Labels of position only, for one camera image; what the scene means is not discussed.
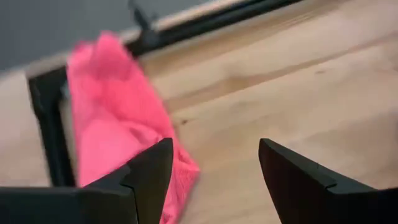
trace black frame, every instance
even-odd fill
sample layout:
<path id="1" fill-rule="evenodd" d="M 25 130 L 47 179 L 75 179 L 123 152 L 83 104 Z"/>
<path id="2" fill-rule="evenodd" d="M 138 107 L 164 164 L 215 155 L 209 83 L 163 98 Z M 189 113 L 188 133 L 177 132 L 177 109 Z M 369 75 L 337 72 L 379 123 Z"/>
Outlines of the black frame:
<path id="1" fill-rule="evenodd" d="M 259 160 L 283 224 L 398 222 L 398 188 L 373 189 L 270 139 L 260 140 Z"/>
<path id="2" fill-rule="evenodd" d="M 134 8 L 134 18 L 141 27 L 140 37 L 125 44 L 128 51 L 140 57 L 153 50 L 226 27 L 237 22 L 288 6 L 301 0 L 248 0 L 233 4 L 218 12 L 181 23 L 175 27 L 154 31 L 143 13 Z M 39 120 L 42 143 L 53 186 L 76 186 L 63 132 L 59 101 L 61 88 L 67 80 L 65 66 L 29 79 L 32 107 Z"/>

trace pink cloth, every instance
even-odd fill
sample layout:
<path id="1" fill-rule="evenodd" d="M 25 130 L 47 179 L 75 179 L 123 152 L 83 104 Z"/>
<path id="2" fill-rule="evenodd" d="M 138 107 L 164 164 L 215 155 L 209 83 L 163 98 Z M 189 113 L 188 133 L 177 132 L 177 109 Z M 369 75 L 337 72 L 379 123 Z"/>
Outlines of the pink cloth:
<path id="1" fill-rule="evenodd" d="M 105 32 L 96 43 L 76 47 L 67 73 L 79 185 L 99 179 L 171 137 L 172 176 L 160 223 L 176 223 L 199 168 L 180 145 L 162 101 L 137 62 L 113 34 Z"/>

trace wood grain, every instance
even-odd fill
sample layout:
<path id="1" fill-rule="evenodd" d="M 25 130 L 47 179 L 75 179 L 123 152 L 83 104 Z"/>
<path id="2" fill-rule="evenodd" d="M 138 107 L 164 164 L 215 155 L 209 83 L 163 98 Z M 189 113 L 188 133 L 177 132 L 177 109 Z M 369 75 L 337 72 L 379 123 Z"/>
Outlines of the wood grain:
<path id="1" fill-rule="evenodd" d="M 141 58 L 202 170 L 181 223 L 280 223 L 260 138 L 372 187 L 397 187 L 397 21 L 395 0 L 306 0 Z M 12 77 L 0 84 L 2 105 L 13 105 L 1 121 L 18 128 L 2 128 L 0 181 L 35 185 L 46 180 L 37 125 L 23 75 Z M 23 160 L 35 162 L 5 168 Z"/>

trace cloth fold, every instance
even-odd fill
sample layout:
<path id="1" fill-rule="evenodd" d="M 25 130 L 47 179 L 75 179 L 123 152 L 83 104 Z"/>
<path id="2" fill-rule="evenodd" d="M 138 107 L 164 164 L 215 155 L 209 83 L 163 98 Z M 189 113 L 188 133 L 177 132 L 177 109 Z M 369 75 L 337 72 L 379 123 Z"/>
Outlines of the cloth fold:
<path id="1" fill-rule="evenodd" d="M 176 138 L 137 62 L 115 35 L 104 32 L 95 43 L 75 48 L 67 77 L 79 185 L 112 172 L 161 139 L 173 138 L 172 176 L 160 223 L 176 223 L 199 168 Z"/>

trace gray wall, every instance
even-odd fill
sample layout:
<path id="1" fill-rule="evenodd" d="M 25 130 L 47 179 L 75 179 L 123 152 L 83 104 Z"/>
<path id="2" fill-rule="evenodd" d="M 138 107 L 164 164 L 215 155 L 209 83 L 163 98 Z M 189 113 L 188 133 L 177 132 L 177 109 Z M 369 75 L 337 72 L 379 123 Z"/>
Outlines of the gray wall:
<path id="1" fill-rule="evenodd" d="M 137 2 L 161 18 L 205 1 Z M 0 1 L 0 71 L 71 49 L 101 30 L 120 32 L 133 26 L 127 0 Z"/>

